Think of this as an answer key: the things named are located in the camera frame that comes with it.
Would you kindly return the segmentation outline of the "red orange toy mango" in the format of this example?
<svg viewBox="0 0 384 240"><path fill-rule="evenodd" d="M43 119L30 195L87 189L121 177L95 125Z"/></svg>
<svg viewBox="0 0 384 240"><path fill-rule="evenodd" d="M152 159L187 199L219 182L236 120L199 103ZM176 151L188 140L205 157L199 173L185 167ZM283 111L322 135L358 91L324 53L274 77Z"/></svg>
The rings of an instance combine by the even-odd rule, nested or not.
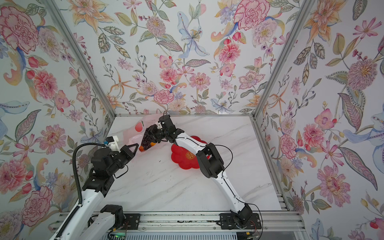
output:
<svg viewBox="0 0 384 240"><path fill-rule="evenodd" d="M145 142L145 143L141 144L141 146L139 147L139 150L140 150L140 152L145 152L145 151L147 151L148 149L150 149L151 147L153 147L155 145L156 145L156 143Z"/></svg>

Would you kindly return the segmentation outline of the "dark purple toy grapes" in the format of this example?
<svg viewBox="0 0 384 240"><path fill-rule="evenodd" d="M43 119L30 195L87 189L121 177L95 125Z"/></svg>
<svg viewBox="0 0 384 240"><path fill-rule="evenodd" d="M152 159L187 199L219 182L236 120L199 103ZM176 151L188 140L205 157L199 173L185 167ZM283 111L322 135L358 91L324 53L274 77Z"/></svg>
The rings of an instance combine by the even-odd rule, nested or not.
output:
<svg viewBox="0 0 384 240"><path fill-rule="evenodd" d="M145 134L144 134L144 137L143 137L143 140L142 140L142 143L145 143L145 142L152 142L152 139L151 139L151 136L150 136L150 133L149 133L149 129L147 129L145 131Z"/></svg>

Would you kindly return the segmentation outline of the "pink plastic bag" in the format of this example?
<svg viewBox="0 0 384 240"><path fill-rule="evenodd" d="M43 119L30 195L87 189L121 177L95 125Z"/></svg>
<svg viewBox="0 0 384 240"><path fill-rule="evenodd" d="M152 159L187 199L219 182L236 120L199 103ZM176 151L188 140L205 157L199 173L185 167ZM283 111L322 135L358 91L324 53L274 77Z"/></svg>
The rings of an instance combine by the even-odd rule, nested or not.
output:
<svg viewBox="0 0 384 240"><path fill-rule="evenodd" d="M145 115L138 120L134 125L120 131L117 136L120 145L139 144L141 146L145 131L152 125L156 125L161 117L161 114Z"/></svg>

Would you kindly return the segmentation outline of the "red flower-shaped plastic plate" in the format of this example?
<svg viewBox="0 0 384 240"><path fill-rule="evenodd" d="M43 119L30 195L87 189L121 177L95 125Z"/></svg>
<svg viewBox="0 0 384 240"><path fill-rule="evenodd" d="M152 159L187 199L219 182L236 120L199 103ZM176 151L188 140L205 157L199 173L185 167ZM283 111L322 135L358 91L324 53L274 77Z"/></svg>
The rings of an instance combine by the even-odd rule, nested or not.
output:
<svg viewBox="0 0 384 240"><path fill-rule="evenodd" d="M194 141L199 146L205 146L207 142L203 141L198 136L189 136L189 140L185 139L187 142L192 143ZM171 160L178 164L179 167L183 170L190 170L190 169L199 169L199 163L196 155L187 149L180 147L177 142L172 145L171 147Z"/></svg>

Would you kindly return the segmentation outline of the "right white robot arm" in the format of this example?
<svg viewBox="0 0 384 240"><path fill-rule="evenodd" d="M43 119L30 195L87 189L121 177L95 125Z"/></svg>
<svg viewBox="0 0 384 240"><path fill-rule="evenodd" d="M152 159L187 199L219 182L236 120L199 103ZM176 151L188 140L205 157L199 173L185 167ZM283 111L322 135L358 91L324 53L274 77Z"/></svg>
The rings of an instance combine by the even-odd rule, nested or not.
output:
<svg viewBox="0 0 384 240"><path fill-rule="evenodd" d="M161 116L156 124L148 127L144 139L152 143L169 142L194 154L202 174L215 181L226 197L231 207L230 213L235 226L239 229L246 228L253 215L253 210L240 197L230 182L224 160L216 145L213 143L204 144L193 139L185 131L177 128L169 115Z"/></svg>

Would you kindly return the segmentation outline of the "aluminium corner post right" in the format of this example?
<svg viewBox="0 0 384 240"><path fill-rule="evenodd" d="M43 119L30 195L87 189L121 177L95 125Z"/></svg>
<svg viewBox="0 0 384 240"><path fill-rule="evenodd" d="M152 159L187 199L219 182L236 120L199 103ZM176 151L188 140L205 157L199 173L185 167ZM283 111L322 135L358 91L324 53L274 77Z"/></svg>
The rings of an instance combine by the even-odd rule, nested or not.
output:
<svg viewBox="0 0 384 240"><path fill-rule="evenodd" d="M255 112L253 114L253 120L256 120L260 115L262 115L263 107L267 102L268 96L281 72L283 67L285 66L285 63L288 59L288 56L292 49L294 48L294 44L300 34L300 31L302 27L304 26L304 23L307 19L307 17L310 15L311 9L314 5L315 1L303 1L302 7L298 11L298 16L296 17L296 20L293 24L293 27L290 31L290 36L286 40L286 43L284 47L282 48L281 54L277 58L277 63L275 68L273 69L271 73L271 77L267 82L267 85L263 91L263 94L261 96L261 99L259 101L259 104L257 105Z"/></svg>

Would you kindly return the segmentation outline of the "aluminium corner post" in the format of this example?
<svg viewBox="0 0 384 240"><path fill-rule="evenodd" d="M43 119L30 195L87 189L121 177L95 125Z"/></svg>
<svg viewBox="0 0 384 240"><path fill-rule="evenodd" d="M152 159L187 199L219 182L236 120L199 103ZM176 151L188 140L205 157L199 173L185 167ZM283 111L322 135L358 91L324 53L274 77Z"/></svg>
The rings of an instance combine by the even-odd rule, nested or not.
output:
<svg viewBox="0 0 384 240"><path fill-rule="evenodd" d="M107 99L107 95L104 93L103 89L101 88L101 85L97 79L97 76L94 74L91 66L86 60L81 47L78 45L72 31L70 30L67 22L65 21L55 1L43 0L43 5L47 9L48 13L51 15L54 23L58 25L57 26L58 30L62 33L64 40L69 44L69 47L73 51L79 66L85 72L96 94L99 96L99 99L103 104L105 111L110 115L112 120L114 120L117 116L116 112L113 110L109 100Z"/></svg>
<svg viewBox="0 0 384 240"><path fill-rule="evenodd" d="M273 69L271 73L271 77L267 82L267 85L263 91L263 94L261 96L261 99L259 101L259 104L257 105L255 112L253 114L253 120L256 120L260 115L262 115L263 107L267 102L268 96L281 72L283 67L285 66L285 63L288 59L288 56L292 49L294 48L294 44L300 34L300 31L302 27L304 26L304 23L307 19L307 17L310 15L311 9L314 5L315 1L303 1L302 7L298 11L298 16L296 17L296 20L293 24L293 27L290 31L290 36L286 40L286 43L284 47L282 48L281 54L277 58L277 63L275 68Z"/></svg>

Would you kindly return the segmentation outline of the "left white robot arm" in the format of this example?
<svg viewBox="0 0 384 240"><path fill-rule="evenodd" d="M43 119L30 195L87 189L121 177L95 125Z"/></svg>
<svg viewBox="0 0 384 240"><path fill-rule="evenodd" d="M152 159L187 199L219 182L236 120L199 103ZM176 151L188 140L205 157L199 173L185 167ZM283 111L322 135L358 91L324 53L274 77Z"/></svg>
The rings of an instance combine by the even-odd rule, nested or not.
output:
<svg viewBox="0 0 384 240"><path fill-rule="evenodd" d="M53 240L99 240L104 234L112 233L129 222L122 206L106 205L95 221L88 223L114 183L116 172L135 157L140 145L124 145L120 150L114 151L110 146L96 144L99 149L95 151L92 160L94 167L81 185L77 171L77 152L88 145L81 144L73 152L72 166L78 201L51 237Z"/></svg>

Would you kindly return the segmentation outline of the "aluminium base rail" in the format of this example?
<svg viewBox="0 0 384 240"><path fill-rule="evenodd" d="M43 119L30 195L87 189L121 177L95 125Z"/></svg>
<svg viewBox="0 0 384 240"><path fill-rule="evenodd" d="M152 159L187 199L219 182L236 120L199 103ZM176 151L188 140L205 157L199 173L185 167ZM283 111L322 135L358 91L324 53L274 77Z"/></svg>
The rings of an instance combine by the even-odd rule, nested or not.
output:
<svg viewBox="0 0 384 240"><path fill-rule="evenodd" d="M227 224L221 212L124 212L129 232L304 232L305 225L297 212L254 212L246 228Z"/></svg>

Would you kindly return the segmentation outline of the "aluminium corner post left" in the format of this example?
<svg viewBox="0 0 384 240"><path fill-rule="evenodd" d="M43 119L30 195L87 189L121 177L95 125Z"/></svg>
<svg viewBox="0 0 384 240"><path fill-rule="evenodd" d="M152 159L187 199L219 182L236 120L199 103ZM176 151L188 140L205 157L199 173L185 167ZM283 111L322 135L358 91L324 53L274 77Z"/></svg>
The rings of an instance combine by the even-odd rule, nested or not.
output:
<svg viewBox="0 0 384 240"><path fill-rule="evenodd" d="M116 112L113 110L109 100L107 99L107 95L104 93L103 89L101 88L101 85L97 79L97 76L94 74L91 66L86 60L81 47L78 45L72 31L70 30L67 22L65 21L55 1L43 0L43 5L47 9L48 13L51 15L54 23L58 25L57 26L58 30L62 33L64 40L69 44L69 47L73 51L79 66L85 72L96 94L99 96L99 99L103 104L105 111L110 115L112 120L114 120L117 116Z"/></svg>

